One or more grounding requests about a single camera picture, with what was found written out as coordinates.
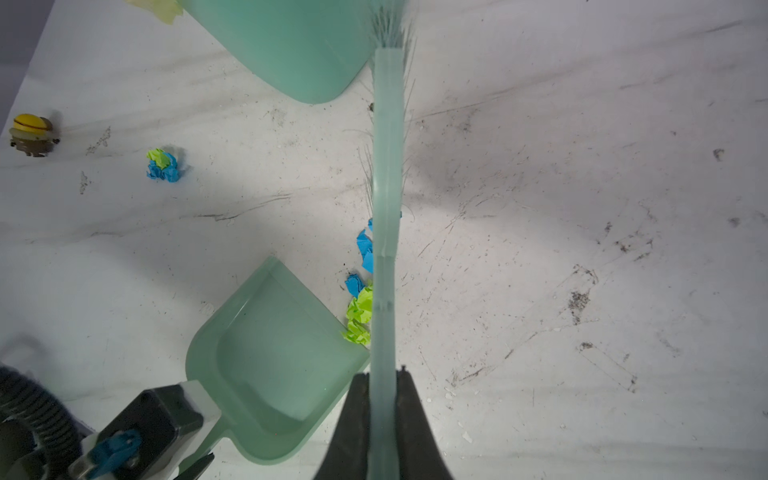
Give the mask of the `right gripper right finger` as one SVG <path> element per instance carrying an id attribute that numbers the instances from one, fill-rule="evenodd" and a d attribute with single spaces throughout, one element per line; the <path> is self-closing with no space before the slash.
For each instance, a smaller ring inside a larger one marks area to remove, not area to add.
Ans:
<path id="1" fill-rule="evenodd" d="M 397 371 L 395 427 L 402 480 L 452 479 L 434 439 L 413 377 Z"/>

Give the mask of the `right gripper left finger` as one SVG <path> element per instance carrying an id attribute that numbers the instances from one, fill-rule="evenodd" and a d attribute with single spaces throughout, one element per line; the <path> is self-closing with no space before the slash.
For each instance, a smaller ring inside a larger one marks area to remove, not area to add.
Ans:
<path id="1" fill-rule="evenodd" d="M 315 479 L 366 479 L 369 443 L 369 374 L 359 373 L 350 383 L 336 428 Z"/>

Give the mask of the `green plastic dustpan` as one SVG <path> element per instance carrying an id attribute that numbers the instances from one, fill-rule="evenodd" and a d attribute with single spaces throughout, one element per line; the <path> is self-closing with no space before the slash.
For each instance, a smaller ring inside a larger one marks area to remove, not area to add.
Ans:
<path id="1" fill-rule="evenodd" d="M 229 439 L 252 463 L 274 465 L 300 450 L 369 351 L 343 338 L 341 322 L 277 258 L 267 258 L 197 331 L 185 372 L 221 417 L 182 467 Z"/>

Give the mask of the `green hand brush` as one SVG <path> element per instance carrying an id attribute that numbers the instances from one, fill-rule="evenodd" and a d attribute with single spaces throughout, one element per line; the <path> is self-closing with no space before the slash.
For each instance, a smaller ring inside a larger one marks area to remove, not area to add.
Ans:
<path id="1" fill-rule="evenodd" d="M 405 69 L 410 46 L 405 1 L 371 3 L 373 312 L 369 374 L 369 479 L 398 479 L 395 266 L 403 191 Z"/>

